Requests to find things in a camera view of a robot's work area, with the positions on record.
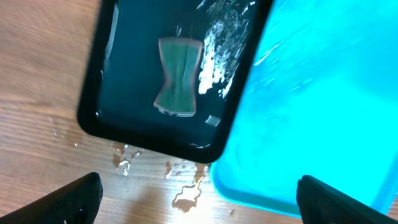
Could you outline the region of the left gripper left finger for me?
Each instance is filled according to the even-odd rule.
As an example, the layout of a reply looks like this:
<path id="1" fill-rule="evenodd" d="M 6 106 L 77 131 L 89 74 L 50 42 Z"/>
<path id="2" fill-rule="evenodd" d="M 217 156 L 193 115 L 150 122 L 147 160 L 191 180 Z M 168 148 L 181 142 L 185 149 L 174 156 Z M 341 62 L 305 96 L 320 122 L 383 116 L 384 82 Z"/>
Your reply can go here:
<path id="1" fill-rule="evenodd" d="M 1 224 L 92 224 L 98 214 L 103 187 L 96 172 L 1 217 Z"/>

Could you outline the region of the green and tan sponge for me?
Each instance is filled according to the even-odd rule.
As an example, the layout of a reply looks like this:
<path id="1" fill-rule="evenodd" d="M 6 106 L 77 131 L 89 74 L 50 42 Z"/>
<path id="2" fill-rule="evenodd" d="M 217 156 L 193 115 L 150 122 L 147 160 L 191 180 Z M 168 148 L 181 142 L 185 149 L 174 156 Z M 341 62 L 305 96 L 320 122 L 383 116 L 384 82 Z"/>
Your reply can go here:
<path id="1" fill-rule="evenodd" d="M 154 106 L 176 116 L 193 116 L 196 112 L 195 75 L 203 42 L 183 37 L 159 39 L 159 56 L 164 74 Z"/>

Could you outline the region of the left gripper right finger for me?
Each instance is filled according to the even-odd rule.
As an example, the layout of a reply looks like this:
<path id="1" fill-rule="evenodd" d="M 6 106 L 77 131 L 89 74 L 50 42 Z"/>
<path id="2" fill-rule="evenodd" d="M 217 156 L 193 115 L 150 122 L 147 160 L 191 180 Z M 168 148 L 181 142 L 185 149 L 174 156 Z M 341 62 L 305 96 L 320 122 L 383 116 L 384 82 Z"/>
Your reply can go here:
<path id="1" fill-rule="evenodd" d="M 298 181 L 296 201 L 303 224 L 397 224 L 310 175 Z"/>

